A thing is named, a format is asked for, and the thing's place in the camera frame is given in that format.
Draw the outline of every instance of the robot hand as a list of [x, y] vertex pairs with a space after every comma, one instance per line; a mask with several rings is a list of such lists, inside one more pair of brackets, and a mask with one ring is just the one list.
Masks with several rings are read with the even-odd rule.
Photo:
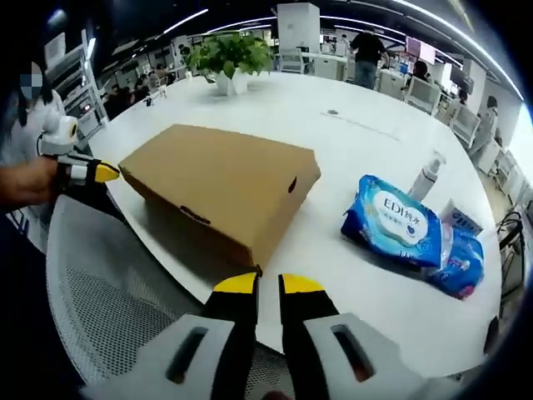
[[77, 119], [60, 116], [51, 111], [42, 127], [43, 133], [37, 142], [39, 155], [54, 158], [59, 164], [59, 175], [68, 183], [86, 185], [104, 183], [117, 179], [120, 172], [114, 166], [77, 152]]

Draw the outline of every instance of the potted plant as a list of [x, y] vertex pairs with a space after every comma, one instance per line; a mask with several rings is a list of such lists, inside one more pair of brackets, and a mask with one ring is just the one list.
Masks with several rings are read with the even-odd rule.
[[247, 74], [270, 71], [271, 49], [259, 37], [241, 36], [239, 32], [223, 32], [207, 37], [202, 45], [194, 47], [191, 67], [217, 82], [223, 94], [231, 96], [247, 90]]

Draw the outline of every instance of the white flower pot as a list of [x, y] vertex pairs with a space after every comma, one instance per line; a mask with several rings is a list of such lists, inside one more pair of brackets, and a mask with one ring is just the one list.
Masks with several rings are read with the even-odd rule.
[[224, 71], [221, 71], [217, 77], [217, 87], [220, 93], [226, 96], [243, 94], [248, 90], [248, 75], [237, 68], [233, 78], [230, 79]]

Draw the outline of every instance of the green plant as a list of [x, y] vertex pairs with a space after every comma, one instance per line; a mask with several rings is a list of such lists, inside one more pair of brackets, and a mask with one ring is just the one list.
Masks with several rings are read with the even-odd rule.
[[271, 49], [259, 37], [241, 36], [238, 32], [223, 32], [207, 37], [200, 46], [194, 47], [191, 67], [206, 76], [224, 71], [228, 78], [240, 68], [252, 75], [270, 71], [272, 65]]

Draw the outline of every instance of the box handle hole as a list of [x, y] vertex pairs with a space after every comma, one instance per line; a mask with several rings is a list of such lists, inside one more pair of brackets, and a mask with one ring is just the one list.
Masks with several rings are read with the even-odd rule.
[[205, 219], [204, 217], [200, 217], [198, 214], [194, 213], [189, 207], [180, 206], [180, 210], [182, 210], [185, 215], [188, 217], [194, 219], [195, 221], [198, 221], [200, 223], [205, 223], [206, 225], [209, 225], [211, 221], [208, 219]]
[[291, 186], [289, 186], [289, 193], [292, 193], [295, 187], [296, 187], [296, 178], [294, 178], [294, 181], [292, 181]]

